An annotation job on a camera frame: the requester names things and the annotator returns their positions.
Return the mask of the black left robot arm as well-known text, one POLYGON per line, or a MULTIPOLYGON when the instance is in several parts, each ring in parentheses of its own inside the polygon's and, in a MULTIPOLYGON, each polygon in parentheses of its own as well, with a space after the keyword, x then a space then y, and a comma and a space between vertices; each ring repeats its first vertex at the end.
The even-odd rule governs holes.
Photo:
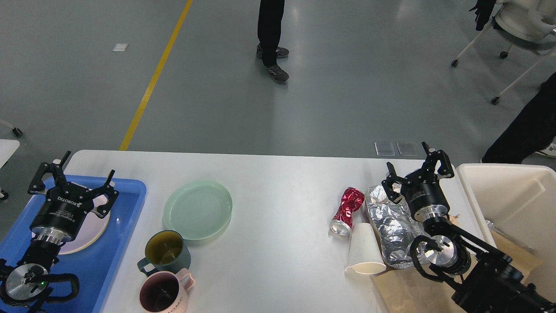
POLYGON ((24 306, 30 313, 42 310, 44 303, 63 303, 78 296, 80 283, 73 273, 53 274, 63 245, 76 239, 86 216, 103 219, 109 214, 119 192, 111 185, 111 170, 103 185, 90 189, 68 181, 63 166, 71 152, 59 163, 40 164, 32 178, 29 194, 45 197, 30 224, 34 237, 16 266, 1 260, 1 300, 10 306, 24 306))

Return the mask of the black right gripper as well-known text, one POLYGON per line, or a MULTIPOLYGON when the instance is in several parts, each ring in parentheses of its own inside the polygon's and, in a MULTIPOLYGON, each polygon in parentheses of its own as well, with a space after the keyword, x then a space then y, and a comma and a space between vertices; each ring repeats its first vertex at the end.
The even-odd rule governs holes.
POLYGON ((417 222, 424 222, 436 216, 447 216, 450 206, 441 190, 439 180, 455 176, 445 151, 435 150, 425 141, 421 145, 427 154, 421 166, 423 173, 410 173, 406 177, 400 177, 393 164, 387 162, 388 174, 381 183, 389 201, 399 204, 402 198, 406 200, 411 218, 417 222), (393 190, 394 184, 401 186, 400 192, 393 190))

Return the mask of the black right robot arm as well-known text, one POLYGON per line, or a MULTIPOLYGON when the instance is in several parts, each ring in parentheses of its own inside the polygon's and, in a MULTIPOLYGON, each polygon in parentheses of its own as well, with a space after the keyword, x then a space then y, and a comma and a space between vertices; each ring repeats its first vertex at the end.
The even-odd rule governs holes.
POLYGON ((425 279, 446 283, 451 299, 467 313, 553 313, 555 303, 524 285, 512 257, 450 222, 440 180, 454 176, 447 153, 423 141, 426 159, 419 169, 398 176, 391 162, 382 181, 388 200, 405 200, 410 216, 423 225, 409 256, 425 279))

